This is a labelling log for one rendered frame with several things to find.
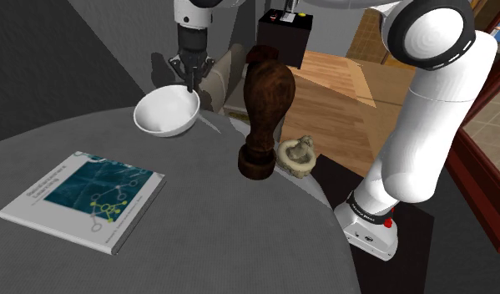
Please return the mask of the white book with teal cover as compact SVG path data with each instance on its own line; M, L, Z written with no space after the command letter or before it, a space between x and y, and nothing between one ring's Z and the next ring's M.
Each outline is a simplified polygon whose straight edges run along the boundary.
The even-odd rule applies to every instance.
M158 172L76 151L0 217L115 255L164 185Z

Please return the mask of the black box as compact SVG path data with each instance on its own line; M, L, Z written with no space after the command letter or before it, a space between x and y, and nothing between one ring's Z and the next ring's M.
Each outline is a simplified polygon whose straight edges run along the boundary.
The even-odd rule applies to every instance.
M311 33L313 16L295 14L292 23L282 21L283 11L268 10L257 26L256 43L276 48L278 60L283 64L300 69Z

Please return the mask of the dark red wooden door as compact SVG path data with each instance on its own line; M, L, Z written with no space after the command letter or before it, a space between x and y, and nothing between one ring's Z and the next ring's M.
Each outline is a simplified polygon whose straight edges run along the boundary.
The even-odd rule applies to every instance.
M500 59L492 66L462 125L472 121L499 92ZM457 131L445 166L500 254L500 171L463 129Z

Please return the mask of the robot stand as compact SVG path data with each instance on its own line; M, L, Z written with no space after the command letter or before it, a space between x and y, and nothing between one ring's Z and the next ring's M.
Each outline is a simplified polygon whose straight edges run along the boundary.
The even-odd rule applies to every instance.
M324 155L316 159L311 174L331 207L344 202L362 177ZM351 245L361 294L424 294L434 217L407 203L396 205L398 247L383 261Z

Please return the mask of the dark brown wooden pepper mill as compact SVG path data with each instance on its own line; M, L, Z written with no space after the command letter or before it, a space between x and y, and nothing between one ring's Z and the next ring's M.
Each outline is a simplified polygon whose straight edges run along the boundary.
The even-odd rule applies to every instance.
M244 101L250 133L239 151L240 173L251 180L264 180L273 173L276 153L273 134L295 97L295 78L278 60L278 50L255 45L246 55L248 68Z

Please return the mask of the white bowl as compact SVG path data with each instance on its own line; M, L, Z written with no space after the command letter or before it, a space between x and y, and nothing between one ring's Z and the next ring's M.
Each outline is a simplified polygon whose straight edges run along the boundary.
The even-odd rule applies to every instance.
M197 119L199 95L185 85L173 84L146 94L134 108L134 123L147 134L172 137L189 129Z

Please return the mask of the beige mortar with pestle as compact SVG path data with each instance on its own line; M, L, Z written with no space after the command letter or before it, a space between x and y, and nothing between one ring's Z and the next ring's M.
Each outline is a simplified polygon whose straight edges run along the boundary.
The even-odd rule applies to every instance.
M307 176L316 166L314 141L310 135L279 144L276 163L296 178Z

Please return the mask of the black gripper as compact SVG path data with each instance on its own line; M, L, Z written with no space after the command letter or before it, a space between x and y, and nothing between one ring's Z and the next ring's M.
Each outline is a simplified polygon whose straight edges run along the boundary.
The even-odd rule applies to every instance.
M189 93L199 91L199 84L215 64L215 60L207 56L207 28L187 28L178 25L178 55L169 59L169 65L183 80ZM184 62L196 62L192 72Z

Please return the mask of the grey round table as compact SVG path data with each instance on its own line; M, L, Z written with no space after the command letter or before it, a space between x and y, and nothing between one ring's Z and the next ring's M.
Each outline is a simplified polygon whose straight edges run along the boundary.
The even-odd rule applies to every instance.
M242 176L244 142L210 112L157 138L130 108L0 141L0 210L76 151L165 178L115 256L0 218L0 294L361 294L332 209L279 173Z

